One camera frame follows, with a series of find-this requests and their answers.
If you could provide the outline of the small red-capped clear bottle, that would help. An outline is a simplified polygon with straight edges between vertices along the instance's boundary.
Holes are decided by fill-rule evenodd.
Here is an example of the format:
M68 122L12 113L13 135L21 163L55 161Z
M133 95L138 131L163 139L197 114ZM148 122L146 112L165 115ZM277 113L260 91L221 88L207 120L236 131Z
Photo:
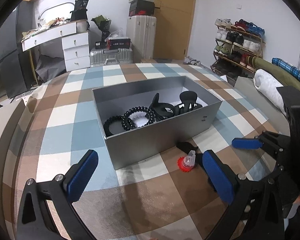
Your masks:
M196 164L196 152L191 150L185 157L180 157L177 161L179 169L183 172L190 172Z

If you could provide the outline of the black round hair claw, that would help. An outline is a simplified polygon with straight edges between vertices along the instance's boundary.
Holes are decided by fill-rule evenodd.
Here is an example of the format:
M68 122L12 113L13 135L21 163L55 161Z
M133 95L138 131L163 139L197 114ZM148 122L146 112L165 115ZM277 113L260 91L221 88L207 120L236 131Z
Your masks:
M159 93L155 94L150 109L154 112L157 121L166 120L175 116L174 106L159 102Z

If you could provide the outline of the white pillow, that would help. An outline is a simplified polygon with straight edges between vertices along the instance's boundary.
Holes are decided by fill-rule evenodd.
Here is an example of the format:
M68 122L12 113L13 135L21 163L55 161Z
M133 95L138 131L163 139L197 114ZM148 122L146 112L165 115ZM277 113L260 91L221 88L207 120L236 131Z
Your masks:
M277 90L277 88L283 87L283 85L263 69L258 69L255 72L253 83L255 88L286 116L283 98Z

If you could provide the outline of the green rolled blanket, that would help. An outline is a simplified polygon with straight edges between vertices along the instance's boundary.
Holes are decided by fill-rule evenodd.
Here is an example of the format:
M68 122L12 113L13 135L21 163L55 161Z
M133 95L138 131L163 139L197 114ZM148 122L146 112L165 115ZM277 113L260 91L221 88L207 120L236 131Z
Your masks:
M272 58L270 63L256 56L248 56L247 63L255 70L265 70L282 85L293 86L300 90L300 70L290 63L279 58Z

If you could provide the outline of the plaid bed cover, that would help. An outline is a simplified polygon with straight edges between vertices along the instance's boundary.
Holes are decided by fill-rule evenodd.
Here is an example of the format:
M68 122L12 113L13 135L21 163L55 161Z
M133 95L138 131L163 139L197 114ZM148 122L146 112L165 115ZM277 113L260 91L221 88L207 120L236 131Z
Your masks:
M231 146L235 137L272 131L269 116L199 66L137 63L90 67L37 88L7 152L2 200L17 237L25 183L66 173L88 150L98 166L74 208L97 239L205 239L226 204L200 167L179 169L188 141L213 150L235 173L259 180L274 167L261 150Z

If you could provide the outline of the black hair claw in box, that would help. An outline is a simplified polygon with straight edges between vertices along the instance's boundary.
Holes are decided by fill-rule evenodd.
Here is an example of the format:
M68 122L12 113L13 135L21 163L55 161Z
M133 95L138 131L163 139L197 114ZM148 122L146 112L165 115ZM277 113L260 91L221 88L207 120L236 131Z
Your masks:
M198 96L196 92L184 91L179 95L179 98L181 103L174 107L175 116L202 108L202 105L197 103Z

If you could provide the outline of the shoe rack with shoes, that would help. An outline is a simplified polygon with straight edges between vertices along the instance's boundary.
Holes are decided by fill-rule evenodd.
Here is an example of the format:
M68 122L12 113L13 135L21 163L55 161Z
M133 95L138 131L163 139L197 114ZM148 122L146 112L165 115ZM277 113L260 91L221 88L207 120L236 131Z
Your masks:
M244 19L232 23L228 18L218 18L215 26L212 71L225 75L227 81L236 82L239 76L252 78L255 68L247 63L247 57L263 57L265 30Z

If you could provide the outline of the grey open storage box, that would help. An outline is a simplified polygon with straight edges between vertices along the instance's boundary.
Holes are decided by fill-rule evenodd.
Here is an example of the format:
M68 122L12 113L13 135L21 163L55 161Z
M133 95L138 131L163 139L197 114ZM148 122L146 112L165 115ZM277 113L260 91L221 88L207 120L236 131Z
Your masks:
M202 105L172 118L157 121L150 105L181 103L184 91L197 93ZM207 130L221 101L186 76L162 77L93 89L97 117L115 170L147 159Z

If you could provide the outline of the black refrigerator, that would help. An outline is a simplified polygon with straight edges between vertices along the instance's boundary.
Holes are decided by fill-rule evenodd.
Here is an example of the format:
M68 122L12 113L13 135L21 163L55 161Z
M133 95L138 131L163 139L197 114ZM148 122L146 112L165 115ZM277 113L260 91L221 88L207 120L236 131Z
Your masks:
M0 97L13 98L27 91L19 61L16 35L17 11L0 27Z

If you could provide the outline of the white upright suitcase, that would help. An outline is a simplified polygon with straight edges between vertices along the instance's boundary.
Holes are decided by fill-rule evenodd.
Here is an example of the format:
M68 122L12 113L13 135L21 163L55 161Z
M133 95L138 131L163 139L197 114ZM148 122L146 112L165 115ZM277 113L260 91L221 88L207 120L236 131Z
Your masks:
M136 15L127 19L126 35L130 38L133 50L133 61L153 57L157 18L154 16Z

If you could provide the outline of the wooden door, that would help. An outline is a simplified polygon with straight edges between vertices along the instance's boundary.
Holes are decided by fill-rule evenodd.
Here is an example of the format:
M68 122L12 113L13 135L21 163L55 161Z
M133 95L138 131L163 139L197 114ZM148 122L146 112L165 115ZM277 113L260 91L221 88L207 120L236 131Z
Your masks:
M155 59L182 60L190 41L196 0L155 0Z

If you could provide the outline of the black red flat box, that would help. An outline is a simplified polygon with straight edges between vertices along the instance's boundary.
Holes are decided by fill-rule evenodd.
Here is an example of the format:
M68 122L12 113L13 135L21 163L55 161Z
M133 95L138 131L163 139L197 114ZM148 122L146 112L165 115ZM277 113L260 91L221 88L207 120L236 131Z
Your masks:
M95 42L95 49L129 49L131 40L128 37L110 38L107 41Z

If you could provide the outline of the silver suitcase lying flat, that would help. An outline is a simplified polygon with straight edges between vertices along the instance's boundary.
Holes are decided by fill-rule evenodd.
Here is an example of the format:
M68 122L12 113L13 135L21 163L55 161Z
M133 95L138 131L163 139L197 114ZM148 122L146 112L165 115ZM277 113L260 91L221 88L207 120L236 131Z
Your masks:
M130 48L119 48L114 50L93 49L90 52L89 59L91 67L133 63L133 51Z

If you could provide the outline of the black nike shoe box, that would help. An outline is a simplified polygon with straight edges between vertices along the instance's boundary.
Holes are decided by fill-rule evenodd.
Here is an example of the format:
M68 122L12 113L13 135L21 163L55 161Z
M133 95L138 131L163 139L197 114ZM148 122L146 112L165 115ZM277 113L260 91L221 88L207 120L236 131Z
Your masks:
M129 16L135 15L145 15L152 16L154 15L155 3L144 0L134 0L130 3L129 7Z

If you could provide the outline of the white desk with drawers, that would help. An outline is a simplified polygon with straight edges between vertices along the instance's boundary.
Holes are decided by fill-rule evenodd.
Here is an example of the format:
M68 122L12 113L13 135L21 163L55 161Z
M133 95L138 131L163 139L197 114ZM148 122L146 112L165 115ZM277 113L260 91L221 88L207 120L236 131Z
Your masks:
M39 30L21 41L23 51L60 38L67 72L90 67L88 22L77 20Z

